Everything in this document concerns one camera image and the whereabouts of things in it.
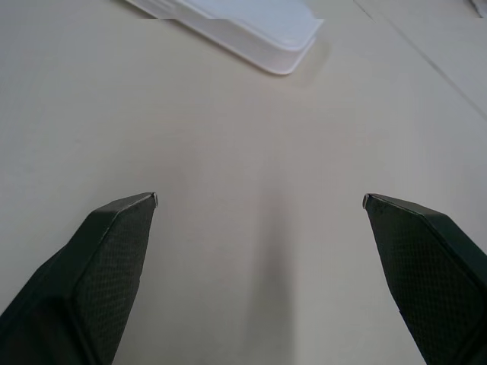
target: white container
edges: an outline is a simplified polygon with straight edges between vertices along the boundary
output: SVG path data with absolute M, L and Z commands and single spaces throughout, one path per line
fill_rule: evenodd
M 273 74 L 292 73 L 323 20 L 300 0 L 127 0 L 159 19 L 176 19 Z

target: table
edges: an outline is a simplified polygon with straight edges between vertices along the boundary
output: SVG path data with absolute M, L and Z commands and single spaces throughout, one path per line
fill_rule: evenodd
M 310 4 L 285 78 L 120 2 L 3 5 L 0 309 L 91 210 L 156 191 L 115 364 L 422 363 L 361 199 L 487 249 L 487 124 L 360 3 Z

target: beige table surface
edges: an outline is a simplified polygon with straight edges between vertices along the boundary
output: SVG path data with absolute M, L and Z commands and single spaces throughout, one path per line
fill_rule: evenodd
M 113 199 L 156 191 L 115 364 L 416 364 L 361 199 L 487 249 L 487 123 L 387 22 L 328 19 L 286 78 L 119 3 L 0 11 L 0 309 Z

